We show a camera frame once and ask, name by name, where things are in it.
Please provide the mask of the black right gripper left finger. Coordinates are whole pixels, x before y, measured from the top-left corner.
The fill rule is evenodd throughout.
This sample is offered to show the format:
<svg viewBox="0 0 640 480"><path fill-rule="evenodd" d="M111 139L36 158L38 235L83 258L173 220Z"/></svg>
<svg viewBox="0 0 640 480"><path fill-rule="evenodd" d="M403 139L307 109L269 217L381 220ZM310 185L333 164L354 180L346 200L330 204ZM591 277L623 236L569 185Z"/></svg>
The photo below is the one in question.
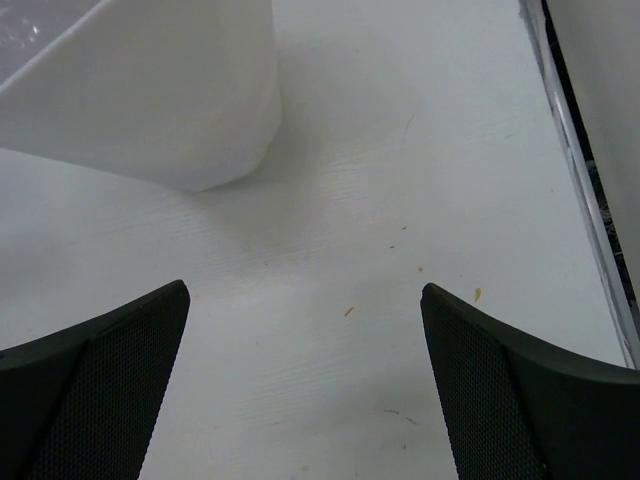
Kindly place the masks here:
<svg viewBox="0 0 640 480"><path fill-rule="evenodd" d="M138 478L189 307L176 280L3 350L2 478Z"/></svg>

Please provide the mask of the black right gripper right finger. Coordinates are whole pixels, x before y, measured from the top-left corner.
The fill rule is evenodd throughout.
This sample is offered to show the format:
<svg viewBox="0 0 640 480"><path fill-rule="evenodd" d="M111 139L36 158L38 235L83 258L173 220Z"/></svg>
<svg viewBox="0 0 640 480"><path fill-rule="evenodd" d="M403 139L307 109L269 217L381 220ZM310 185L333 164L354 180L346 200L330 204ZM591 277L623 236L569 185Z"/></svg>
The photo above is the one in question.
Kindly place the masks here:
<svg viewBox="0 0 640 480"><path fill-rule="evenodd" d="M459 478L638 478L638 371L541 340L433 283L421 312Z"/></svg>

